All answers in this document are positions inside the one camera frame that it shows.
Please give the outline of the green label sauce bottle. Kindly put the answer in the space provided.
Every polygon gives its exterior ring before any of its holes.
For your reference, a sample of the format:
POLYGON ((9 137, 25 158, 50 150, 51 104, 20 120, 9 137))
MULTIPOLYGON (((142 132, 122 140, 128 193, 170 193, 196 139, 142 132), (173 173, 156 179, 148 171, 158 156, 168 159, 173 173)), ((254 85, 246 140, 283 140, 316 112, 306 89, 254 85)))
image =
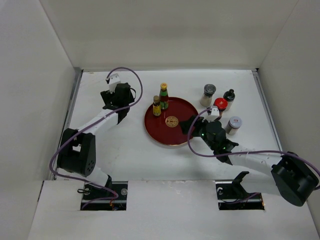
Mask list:
POLYGON ((169 106, 169 96, 168 96, 168 85, 166 83, 162 83, 160 85, 160 92, 159 92, 159 101, 160 107, 162 110, 166 110, 169 106))

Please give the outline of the small yellow label bottle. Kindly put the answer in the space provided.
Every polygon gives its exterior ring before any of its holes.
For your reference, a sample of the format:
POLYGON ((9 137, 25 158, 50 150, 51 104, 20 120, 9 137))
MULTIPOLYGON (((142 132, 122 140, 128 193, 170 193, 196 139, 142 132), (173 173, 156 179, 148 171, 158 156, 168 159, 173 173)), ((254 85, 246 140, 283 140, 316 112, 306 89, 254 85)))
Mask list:
POLYGON ((161 103, 158 95, 155 95, 153 97, 152 112, 156 117, 159 117, 161 115, 161 103))

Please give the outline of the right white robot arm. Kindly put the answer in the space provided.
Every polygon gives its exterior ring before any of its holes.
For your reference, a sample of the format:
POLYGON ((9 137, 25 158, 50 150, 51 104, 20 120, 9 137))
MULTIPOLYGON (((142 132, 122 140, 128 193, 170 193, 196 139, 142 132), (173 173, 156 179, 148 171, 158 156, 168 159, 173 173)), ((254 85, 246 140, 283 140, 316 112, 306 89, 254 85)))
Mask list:
POLYGON ((221 163, 245 167, 267 176, 266 183, 247 183, 235 179, 231 190, 238 198, 268 193, 301 207, 320 188, 319 170, 293 152, 249 150, 229 140, 220 121, 208 121, 198 115, 191 116, 179 125, 188 139, 201 138, 213 152, 211 157, 221 163))

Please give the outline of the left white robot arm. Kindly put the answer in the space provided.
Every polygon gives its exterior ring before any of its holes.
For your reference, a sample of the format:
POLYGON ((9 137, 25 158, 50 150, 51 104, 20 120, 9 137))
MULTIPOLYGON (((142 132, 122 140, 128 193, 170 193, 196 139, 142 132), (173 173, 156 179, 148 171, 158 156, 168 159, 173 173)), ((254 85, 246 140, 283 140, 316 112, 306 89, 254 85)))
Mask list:
POLYGON ((99 119, 103 120, 74 137, 58 154, 57 167, 97 184, 95 193, 103 200, 112 195, 112 179, 96 165, 96 140, 98 134, 105 134, 127 116, 129 108, 115 113, 113 111, 133 103, 135 101, 134 92, 135 90, 128 83, 118 83, 113 92, 102 91, 100 94, 105 106, 96 117, 80 129, 92 125, 99 119))

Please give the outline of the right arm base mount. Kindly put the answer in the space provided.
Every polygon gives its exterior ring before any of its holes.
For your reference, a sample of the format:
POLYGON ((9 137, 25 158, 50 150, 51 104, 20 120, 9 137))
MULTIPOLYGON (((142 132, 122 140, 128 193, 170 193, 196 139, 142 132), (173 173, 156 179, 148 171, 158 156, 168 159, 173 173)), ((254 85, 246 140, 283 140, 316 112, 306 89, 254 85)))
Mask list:
POLYGON ((242 171, 234 179, 215 182, 220 211, 265 210, 261 193, 248 193, 241 185, 248 171, 242 171))

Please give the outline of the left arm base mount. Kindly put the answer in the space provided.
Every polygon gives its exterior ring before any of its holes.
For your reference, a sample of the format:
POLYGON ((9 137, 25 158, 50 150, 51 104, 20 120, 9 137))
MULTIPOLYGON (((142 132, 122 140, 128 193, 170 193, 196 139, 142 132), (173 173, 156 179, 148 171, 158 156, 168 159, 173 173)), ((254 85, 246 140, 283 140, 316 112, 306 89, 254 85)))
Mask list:
POLYGON ((85 184, 83 188, 77 190, 81 194, 81 211, 125 211, 127 209, 128 182, 113 181, 111 190, 115 195, 104 189, 96 188, 90 184, 85 184))

